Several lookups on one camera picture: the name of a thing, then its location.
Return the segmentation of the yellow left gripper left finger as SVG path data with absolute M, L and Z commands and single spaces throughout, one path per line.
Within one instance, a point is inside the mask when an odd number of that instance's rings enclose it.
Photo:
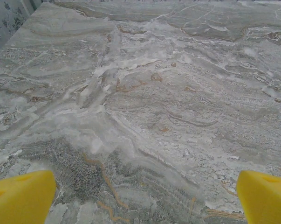
M 50 170 L 0 180 L 0 224 L 43 224 L 56 183 Z

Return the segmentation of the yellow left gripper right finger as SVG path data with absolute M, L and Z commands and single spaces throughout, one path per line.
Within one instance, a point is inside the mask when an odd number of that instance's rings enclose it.
M 242 170 L 236 190 L 249 224 L 281 224 L 281 177 Z

